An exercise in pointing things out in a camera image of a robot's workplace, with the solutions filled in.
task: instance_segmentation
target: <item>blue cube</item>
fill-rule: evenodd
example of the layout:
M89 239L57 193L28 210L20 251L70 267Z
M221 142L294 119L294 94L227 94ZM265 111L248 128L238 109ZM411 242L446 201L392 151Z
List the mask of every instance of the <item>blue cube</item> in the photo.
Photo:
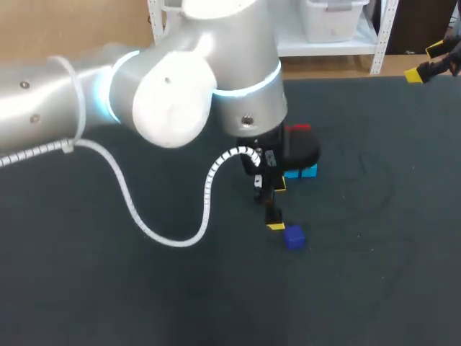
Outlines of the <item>blue cube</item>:
M304 169L301 172L302 178L315 178L317 177L317 164L312 166L311 168Z
M301 226L287 226L283 232L283 237L289 250L302 249L305 246L305 235Z

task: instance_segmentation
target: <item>white shelf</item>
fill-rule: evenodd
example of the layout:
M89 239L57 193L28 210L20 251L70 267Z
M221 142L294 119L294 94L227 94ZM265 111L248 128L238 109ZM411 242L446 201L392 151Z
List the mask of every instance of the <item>white shelf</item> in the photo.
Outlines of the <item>white shelf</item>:
M280 56L373 54L375 57L373 58L370 73L378 74L381 71L399 0L377 0L381 1L381 28L379 35L376 35L370 18L367 18L367 15L362 12L354 38L341 43L308 43L304 36L299 11L294 1L299 0L267 0L274 21ZM163 3L163 0L148 0L153 36L157 43L166 34L162 24L160 3ZM171 16L167 17L169 18L167 24L171 22L171 19L174 19Z
M280 56L342 56L375 54L377 35L362 12L352 40L340 43L308 43L299 12L290 0L270 0Z

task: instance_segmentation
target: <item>floor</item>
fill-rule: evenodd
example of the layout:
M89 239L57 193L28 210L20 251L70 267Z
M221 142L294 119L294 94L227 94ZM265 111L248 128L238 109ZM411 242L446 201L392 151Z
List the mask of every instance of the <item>floor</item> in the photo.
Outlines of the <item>floor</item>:
M403 76L403 72L427 61L427 56L386 56L381 76ZM286 79L359 78L370 76L372 56L320 56L283 58Z

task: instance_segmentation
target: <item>shelf leg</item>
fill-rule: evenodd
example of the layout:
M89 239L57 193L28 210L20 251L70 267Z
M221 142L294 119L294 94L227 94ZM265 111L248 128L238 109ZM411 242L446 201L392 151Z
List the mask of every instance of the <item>shelf leg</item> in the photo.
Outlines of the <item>shelf leg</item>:
M381 6L385 6L385 10L381 16L381 28L377 36L377 47L370 74L381 73L382 62L388 49L390 32L392 31L397 11L398 0L381 0Z

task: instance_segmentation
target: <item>wooden wall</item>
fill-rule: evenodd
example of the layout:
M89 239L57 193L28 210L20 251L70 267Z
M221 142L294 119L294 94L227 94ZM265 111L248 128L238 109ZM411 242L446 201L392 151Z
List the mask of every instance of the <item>wooden wall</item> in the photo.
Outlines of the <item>wooden wall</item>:
M0 0L0 63L153 41L147 0Z

